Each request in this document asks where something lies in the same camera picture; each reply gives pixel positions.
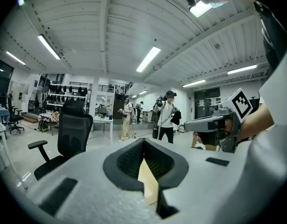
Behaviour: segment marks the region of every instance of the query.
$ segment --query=black cap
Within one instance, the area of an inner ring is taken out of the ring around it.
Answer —
[[[174,93],[174,92],[172,92],[172,91],[167,91],[166,92],[166,96],[168,97],[174,97],[174,96],[176,96],[176,93]]]

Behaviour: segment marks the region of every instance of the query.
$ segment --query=beige pants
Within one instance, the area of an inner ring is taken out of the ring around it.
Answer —
[[[130,115],[128,114],[128,116],[126,118],[123,118],[123,131],[121,134],[121,140],[126,140],[130,137]]]

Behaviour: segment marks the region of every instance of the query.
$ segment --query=railing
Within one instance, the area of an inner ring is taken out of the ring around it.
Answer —
[[[127,86],[126,86],[126,92],[133,86],[134,82],[130,82]]]
[[[92,89],[92,84],[89,83],[82,83],[82,82],[72,82],[70,81],[70,85],[74,85],[74,86],[90,86],[90,90]]]
[[[113,93],[114,92],[114,86],[99,84],[98,85],[98,91]]]

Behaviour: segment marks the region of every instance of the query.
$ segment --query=black sign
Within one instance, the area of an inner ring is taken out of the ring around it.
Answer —
[[[236,107],[241,119],[252,109],[252,106],[242,91],[232,100],[232,103]]]

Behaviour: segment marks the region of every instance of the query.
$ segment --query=shelf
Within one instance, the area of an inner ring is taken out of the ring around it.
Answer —
[[[74,98],[87,98],[86,96],[77,96],[77,95],[61,95],[61,94],[52,94],[52,93],[48,93],[48,95],[65,96],[65,97],[74,97]]]
[[[61,87],[63,87],[63,86],[66,86],[66,87],[81,87],[81,88],[90,88],[88,85],[70,85],[70,84],[50,84],[50,85],[58,85],[58,86],[60,86],[61,85]]]
[[[58,105],[58,104],[51,104],[51,103],[47,103],[47,105],[54,105],[54,106],[63,106],[63,105]]]

